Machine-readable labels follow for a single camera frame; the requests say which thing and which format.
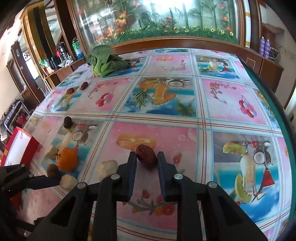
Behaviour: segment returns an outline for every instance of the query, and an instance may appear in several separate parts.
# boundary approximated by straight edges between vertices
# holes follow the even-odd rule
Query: metal screw
[[[183,178],[183,175],[180,174],[180,173],[177,173],[174,175],[174,178],[177,179],[177,180],[181,180]]]
[[[208,185],[209,185],[210,188],[216,188],[217,187],[217,183],[215,183],[215,182],[209,182]]]
[[[86,187],[86,183],[84,183],[84,182],[80,182],[80,183],[77,184],[78,189],[83,189],[85,187]]]
[[[112,179],[112,180],[117,180],[118,178],[120,178],[120,175],[117,174],[117,173],[112,174],[112,176],[111,176],[111,179]]]

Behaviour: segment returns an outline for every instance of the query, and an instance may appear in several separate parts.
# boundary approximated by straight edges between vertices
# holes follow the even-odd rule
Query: red box
[[[30,133],[16,127],[7,142],[1,166],[25,164],[29,168],[38,146],[39,142]]]

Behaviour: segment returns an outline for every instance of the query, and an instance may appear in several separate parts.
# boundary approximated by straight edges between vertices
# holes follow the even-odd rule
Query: wooden door
[[[12,58],[15,61],[16,66],[22,76],[22,79],[24,80],[32,97],[36,100],[38,104],[41,103],[45,97],[42,91],[40,90],[40,88],[38,87],[37,83],[35,82],[34,78],[32,77],[32,74],[29,71],[29,68],[23,57],[20,44],[18,41],[16,41],[11,46],[11,53],[12,53]]]
[[[35,108],[39,103],[34,99],[26,86],[21,74],[18,71],[17,65],[13,59],[9,60],[6,67],[8,68],[13,81],[15,82],[18,90],[25,99],[25,105],[28,109]]]

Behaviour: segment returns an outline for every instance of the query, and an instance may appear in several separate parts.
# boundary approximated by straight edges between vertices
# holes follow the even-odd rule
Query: printed tablecloth
[[[275,240],[290,214],[291,166],[275,116],[239,59],[202,49],[121,56],[131,60],[130,69],[98,78],[82,65],[36,108],[24,127],[40,143],[32,172],[46,174],[55,161],[44,149],[67,139],[79,161],[70,174],[92,184],[100,163],[125,163],[130,151],[147,144],[195,182],[216,181]],[[80,90],[85,81],[89,86]],[[70,140],[65,116],[76,124]],[[28,190],[25,220],[47,215],[66,194],[59,186]],[[157,168],[137,165],[133,196],[117,204],[117,216],[120,240],[176,240],[177,208],[163,201]]]

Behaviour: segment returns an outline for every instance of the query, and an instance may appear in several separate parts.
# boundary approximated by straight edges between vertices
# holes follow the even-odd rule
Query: purple bottle
[[[265,42],[265,46],[264,46],[264,57],[268,58],[269,57],[269,52],[270,52],[271,46],[270,46],[270,41],[267,40]]]
[[[260,47],[259,47],[259,54],[262,56],[264,55],[264,46],[265,46],[265,39],[262,36],[260,39]]]

